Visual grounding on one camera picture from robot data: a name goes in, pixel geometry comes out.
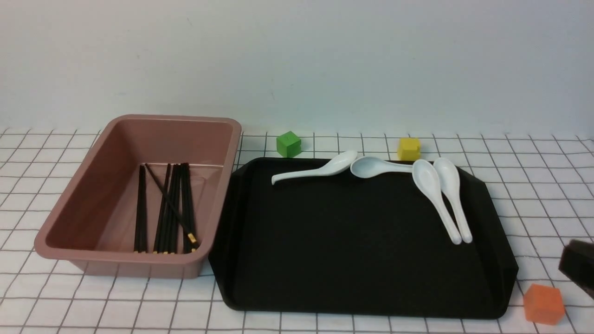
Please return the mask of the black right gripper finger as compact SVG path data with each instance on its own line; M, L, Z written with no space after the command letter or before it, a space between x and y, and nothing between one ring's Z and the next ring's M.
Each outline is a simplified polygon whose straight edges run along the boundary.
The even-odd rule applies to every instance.
M594 244L592 242L571 240L564 246L558 269L590 298L594 297Z

